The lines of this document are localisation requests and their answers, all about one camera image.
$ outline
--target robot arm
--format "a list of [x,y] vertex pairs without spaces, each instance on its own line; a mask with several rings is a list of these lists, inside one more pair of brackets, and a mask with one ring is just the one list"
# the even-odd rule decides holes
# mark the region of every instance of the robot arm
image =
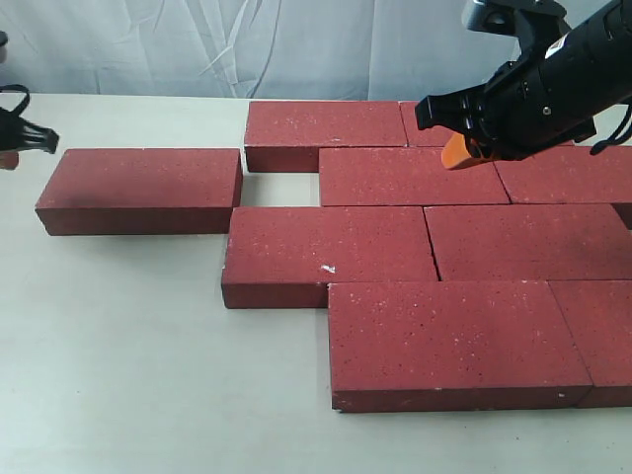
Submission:
[[417,105],[419,129],[456,132],[443,150],[446,168],[584,141],[596,134],[593,116],[617,104],[628,104],[626,118],[592,154],[632,136],[632,0],[610,1],[574,30],[565,16],[553,0],[468,0],[465,27],[516,37],[521,55],[487,84]]
[[[0,32],[0,58],[4,58],[7,42],[7,35]],[[0,108],[0,169],[15,169],[20,151],[39,149],[54,153],[59,136],[50,128],[35,125],[20,117],[31,101],[29,90],[14,84],[0,87],[0,93],[2,92],[21,93],[24,98],[12,111]]]

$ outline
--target white table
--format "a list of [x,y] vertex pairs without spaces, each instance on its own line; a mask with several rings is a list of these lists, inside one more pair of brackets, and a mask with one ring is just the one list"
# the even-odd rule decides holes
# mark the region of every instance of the white table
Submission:
[[[61,142],[0,173],[1,473],[632,470],[628,409],[333,412],[326,313],[224,309],[225,236],[44,233],[34,203],[65,148],[237,147],[247,106],[34,96]],[[317,205],[318,179],[247,176],[243,201]]]

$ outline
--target white fabric backdrop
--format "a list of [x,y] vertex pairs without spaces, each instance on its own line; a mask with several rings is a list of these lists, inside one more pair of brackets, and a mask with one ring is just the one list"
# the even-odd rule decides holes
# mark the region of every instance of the white fabric backdrop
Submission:
[[[561,0],[571,26],[607,0]],[[0,84],[34,92],[418,100],[489,79],[515,41],[465,0],[2,0]]]

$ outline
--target white curtain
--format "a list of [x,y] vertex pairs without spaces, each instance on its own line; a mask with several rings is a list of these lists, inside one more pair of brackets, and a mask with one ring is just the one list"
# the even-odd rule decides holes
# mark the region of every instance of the white curtain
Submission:
[[[466,0],[2,0],[0,84],[34,92],[419,100],[479,84],[513,39]],[[572,26],[607,0],[562,0]]]

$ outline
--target table surface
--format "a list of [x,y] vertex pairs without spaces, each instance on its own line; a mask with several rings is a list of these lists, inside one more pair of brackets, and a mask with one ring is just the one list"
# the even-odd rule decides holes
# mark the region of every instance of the table surface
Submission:
[[[0,173],[0,472],[632,470],[629,409],[332,411],[326,312],[224,309],[226,236],[45,234],[34,204],[65,148],[240,147],[247,111],[34,95],[27,118],[61,142]],[[245,177],[247,205],[318,201],[316,175]]]

